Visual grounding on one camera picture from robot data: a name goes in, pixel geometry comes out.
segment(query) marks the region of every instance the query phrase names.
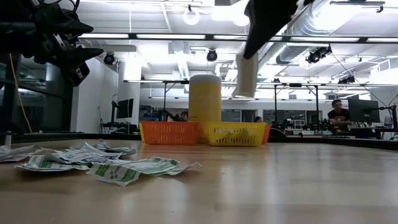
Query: yellow basket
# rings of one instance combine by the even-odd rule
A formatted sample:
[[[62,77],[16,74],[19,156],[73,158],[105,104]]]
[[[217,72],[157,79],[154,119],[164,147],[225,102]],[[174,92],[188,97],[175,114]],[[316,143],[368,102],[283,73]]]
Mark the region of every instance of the yellow basket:
[[[260,146],[265,123],[209,122],[204,132],[211,146]]]

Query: orange basket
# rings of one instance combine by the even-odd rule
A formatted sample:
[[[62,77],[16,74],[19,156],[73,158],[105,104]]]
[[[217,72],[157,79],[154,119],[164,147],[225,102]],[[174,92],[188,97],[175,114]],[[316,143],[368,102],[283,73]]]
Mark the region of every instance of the orange basket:
[[[264,131],[264,137],[262,138],[262,143],[261,144],[265,144],[268,142],[268,137],[269,137],[269,133],[271,131],[271,124],[267,124],[266,125],[266,130]]]
[[[199,140],[199,124],[191,122],[143,121],[142,141],[147,144],[189,145]]]

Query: security camera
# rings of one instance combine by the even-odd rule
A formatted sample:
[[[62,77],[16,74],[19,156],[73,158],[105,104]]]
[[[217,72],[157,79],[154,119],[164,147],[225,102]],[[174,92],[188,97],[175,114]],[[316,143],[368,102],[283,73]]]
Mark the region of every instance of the security camera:
[[[118,62],[118,60],[114,57],[114,52],[107,52],[104,57],[104,63],[107,65],[114,65],[116,62]]]
[[[215,62],[217,60],[217,53],[215,49],[210,49],[207,53],[207,61],[208,62]]]

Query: table surface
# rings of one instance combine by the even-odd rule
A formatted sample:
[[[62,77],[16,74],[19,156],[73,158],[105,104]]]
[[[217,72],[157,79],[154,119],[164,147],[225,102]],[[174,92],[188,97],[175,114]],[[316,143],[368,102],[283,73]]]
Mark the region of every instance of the table surface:
[[[83,142],[35,145],[65,149]],[[0,164],[1,223],[398,223],[396,152],[327,144],[108,142],[138,147],[136,157],[197,161],[203,168],[174,177],[142,175],[120,187],[85,171],[36,173]]]

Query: yellow cylinder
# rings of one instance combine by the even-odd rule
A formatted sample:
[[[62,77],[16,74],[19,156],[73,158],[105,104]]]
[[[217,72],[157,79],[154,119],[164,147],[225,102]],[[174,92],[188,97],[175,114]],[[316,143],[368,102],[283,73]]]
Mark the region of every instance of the yellow cylinder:
[[[215,75],[194,75],[189,80],[189,121],[203,125],[221,121],[221,79]]]

